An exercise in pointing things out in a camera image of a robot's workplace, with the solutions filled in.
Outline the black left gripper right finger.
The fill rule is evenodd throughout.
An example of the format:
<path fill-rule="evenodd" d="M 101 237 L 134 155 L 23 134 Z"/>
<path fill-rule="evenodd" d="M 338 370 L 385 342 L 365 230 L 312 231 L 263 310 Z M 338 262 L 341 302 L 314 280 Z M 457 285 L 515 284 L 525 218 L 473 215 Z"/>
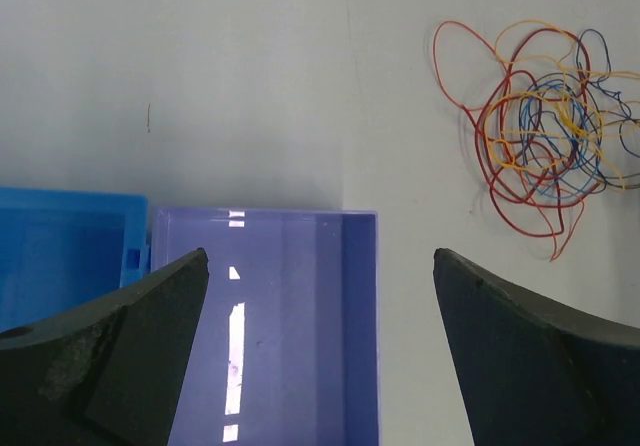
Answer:
<path fill-rule="evenodd" d="M 477 445 L 636 445 L 639 331 L 445 248 L 435 291 Z"/>

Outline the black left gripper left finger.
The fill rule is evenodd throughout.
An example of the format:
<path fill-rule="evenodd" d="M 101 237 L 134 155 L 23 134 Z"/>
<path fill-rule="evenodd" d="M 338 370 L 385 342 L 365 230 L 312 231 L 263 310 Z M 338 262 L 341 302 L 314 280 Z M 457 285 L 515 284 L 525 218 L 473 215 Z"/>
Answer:
<path fill-rule="evenodd" d="M 4 445 L 165 445 L 208 286 L 196 249 L 1 334 Z"/>

